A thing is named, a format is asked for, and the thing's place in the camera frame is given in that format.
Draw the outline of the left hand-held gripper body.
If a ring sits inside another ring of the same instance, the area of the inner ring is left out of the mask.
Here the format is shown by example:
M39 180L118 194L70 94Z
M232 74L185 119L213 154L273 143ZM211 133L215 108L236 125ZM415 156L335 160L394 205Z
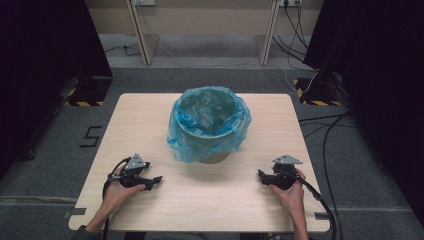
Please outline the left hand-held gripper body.
M126 165L119 174L119 182L124 187L130 188L139 184L152 185L150 179L140 177L140 173L150 167L149 162L145 162L137 153L126 159L125 162Z

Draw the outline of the wooden back board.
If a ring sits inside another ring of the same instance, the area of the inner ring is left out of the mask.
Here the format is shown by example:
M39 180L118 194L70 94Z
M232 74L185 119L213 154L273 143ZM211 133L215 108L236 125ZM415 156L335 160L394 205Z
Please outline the wooden back board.
M302 13L278 4L283 0L85 0L100 34L290 34L291 21L300 19L310 34L324 0L300 0Z

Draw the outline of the person's right hand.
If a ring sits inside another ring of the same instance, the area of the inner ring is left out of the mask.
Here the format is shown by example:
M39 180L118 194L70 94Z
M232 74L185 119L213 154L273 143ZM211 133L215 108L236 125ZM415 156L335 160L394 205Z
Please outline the person's right hand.
M281 205L286 208L293 219L305 217L304 190L300 181L296 180L287 190L282 190L272 184L269 185L269 188L279 198Z

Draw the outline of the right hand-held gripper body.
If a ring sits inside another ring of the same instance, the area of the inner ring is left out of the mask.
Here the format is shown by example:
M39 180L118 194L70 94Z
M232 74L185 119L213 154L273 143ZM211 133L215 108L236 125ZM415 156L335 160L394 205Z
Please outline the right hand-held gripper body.
M282 155L273 159L272 167L276 177L276 186L282 190L288 190L297 180L298 173L295 165L303 161L290 155Z

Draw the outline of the wooden panel leg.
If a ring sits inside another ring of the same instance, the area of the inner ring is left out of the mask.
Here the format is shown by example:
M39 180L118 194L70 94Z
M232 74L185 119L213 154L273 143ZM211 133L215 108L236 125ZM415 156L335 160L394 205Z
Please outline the wooden panel leg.
M259 63L266 65L279 12L280 0L271 0L268 20L265 25L265 34L255 36L255 46L257 48Z
M148 24L142 15L141 3L144 0L126 0L126 4L129 10L130 19L135 31L135 35L138 39L139 50L143 63L150 65L153 61L155 51L159 45L160 36L153 34L148 28Z

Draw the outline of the black curtain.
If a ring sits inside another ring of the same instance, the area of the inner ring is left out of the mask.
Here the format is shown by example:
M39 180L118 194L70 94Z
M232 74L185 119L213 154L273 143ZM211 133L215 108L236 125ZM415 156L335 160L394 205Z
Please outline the black curtain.
M0 178L68 80L110 75L86 0L0 0Z
M424 226L424 0L324 0L304 63L332 73Z

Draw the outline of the black yellow striped base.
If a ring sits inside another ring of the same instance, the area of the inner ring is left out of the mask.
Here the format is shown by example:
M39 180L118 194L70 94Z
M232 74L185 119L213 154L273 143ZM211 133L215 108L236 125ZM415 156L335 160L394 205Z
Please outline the black yellow striped base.
M112 78L108 76L92 76L87 80L77 81L65 99L64 105L76 107L102 106L111 83Z
M311 78L297 78L293 80L298 99L303 105L339 106L329 86L314 87Z

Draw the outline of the person's left hand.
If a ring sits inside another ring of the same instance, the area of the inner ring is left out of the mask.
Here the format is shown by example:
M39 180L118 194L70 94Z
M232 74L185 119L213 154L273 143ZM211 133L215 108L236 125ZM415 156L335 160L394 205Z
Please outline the person's left hand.
M133 194L141 192L145 188L144 184L126 188L119 181L112 181L106 189L101 209L107 214L111 214Z

